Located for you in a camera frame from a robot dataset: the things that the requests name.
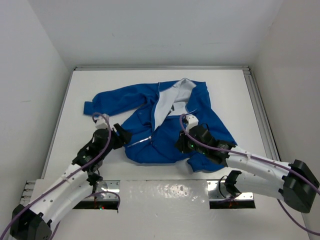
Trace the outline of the blue fleece zip jacket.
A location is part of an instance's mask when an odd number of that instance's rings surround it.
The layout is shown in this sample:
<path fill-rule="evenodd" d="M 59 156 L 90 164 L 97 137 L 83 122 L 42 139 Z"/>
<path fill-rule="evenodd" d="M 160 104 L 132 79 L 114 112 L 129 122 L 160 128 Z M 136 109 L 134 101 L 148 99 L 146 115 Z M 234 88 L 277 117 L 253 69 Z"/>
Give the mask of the blue fleece zip jacket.
<path fill-rule="evenodd" d="M 140 83 L 98 93 L 84 103 L 84 115 L 107 114 L 110 117 L 134 110 L 122 128 L 132 133 L 125 154 L 139 164 L 173 164 L 187 160 L 194 172 L 222 169 L 196 151 L 182 153 L 175 144 L 180 131 L 180 115 L 192 114 L 207 124 L 216 140 L 235 144 L 231 133 L 212 110 L 205 82 L 187 78 L 157 83 Z"/>

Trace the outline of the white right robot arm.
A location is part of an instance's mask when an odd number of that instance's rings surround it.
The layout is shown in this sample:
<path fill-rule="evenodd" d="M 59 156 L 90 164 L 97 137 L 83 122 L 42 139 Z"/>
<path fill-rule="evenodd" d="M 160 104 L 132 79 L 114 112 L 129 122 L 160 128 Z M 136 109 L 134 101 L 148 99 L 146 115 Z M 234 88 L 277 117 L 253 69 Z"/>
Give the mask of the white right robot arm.
<path fill-rule="evenodd" d="M 251 154 L 231 142 L 215 139 L 202 125 L 181 130 L 175 146 L 182 153 L 197 152 L 215 164 L 232 168 L 223 183 L 231 196 L 252 192 L 284 201 L 301 213 L 311 211 L 320 183 L 301 160 L 290 163 Z"/>

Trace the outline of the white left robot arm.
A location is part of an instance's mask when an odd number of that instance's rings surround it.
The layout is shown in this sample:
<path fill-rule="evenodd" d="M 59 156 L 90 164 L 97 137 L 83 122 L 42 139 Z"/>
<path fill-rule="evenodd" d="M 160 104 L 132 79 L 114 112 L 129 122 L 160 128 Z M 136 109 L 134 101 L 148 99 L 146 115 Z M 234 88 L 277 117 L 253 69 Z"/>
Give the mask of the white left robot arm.
<path fill-rule="evenodd" d="M 46 192 L 12 212 L 9 235 L 13 240 L 51 240 L 60 221 L 78 203 L 96 195 L 102 176 L 97 170 L 112 151 L 131 141 L 132 134 L 115 124 L 111 130 L 97 129 L 64 173 Z"/>

